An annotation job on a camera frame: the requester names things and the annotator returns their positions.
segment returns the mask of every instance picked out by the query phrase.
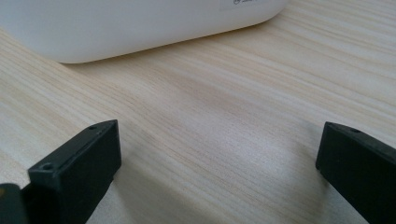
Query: table surface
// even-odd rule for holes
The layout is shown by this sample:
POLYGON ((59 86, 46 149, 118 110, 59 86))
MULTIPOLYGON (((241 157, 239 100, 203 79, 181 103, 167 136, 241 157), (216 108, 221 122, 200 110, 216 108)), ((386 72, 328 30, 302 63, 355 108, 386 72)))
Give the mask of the table surface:
POLYGON ((365 223, 315 169, 325 121, 396 147, 396 1, 291 0, 245 29, 84 64, 0 31, 0 183, 117 119, 89 223, 365 223))

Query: white plastic casing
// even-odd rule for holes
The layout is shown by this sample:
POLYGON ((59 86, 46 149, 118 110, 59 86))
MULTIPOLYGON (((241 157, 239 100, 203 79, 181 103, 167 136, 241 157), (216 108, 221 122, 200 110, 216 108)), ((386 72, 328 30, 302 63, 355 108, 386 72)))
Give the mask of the white plastic casing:
POLYGON ((267 21, 288 0, 0 0, 0 27, 60 63, 85 63, 267 21))

